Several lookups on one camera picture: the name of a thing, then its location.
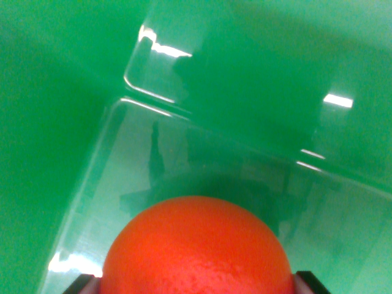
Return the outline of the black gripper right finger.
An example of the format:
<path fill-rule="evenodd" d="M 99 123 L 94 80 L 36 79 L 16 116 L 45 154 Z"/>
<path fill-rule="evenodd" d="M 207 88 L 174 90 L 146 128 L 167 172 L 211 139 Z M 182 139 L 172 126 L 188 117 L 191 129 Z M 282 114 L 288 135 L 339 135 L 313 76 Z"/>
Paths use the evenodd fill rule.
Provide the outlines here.
<path fill-rule="evenodd" d="M 311 271 L 297 271 L 293 280 L 296 294 L 331 294 Z"/>

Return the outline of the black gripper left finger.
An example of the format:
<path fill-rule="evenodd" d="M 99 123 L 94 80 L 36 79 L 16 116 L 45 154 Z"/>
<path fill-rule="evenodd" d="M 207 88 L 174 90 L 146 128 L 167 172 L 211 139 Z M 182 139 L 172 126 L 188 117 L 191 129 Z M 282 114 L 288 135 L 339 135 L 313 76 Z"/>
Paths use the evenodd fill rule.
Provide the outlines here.
<path fill-rule="evenodd" d="M 99 294 L 100 282 L 100 277 L 81 274 L 63 291 L 63 294 Z"/>

